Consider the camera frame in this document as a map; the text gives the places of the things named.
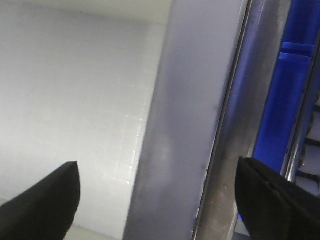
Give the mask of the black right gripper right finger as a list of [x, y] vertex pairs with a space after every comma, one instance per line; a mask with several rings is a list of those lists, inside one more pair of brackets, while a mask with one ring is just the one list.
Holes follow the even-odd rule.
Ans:
[[320, 199], [255, 158], [240, 157], [235, 200], [253, 240], [318, 240]]

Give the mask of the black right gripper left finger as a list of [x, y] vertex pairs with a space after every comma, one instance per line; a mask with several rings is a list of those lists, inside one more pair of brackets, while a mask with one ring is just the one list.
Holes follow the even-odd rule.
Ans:
[[66, 162], [0, 207], [2, 240], [63, 240], [80, 203], [78, 164]]

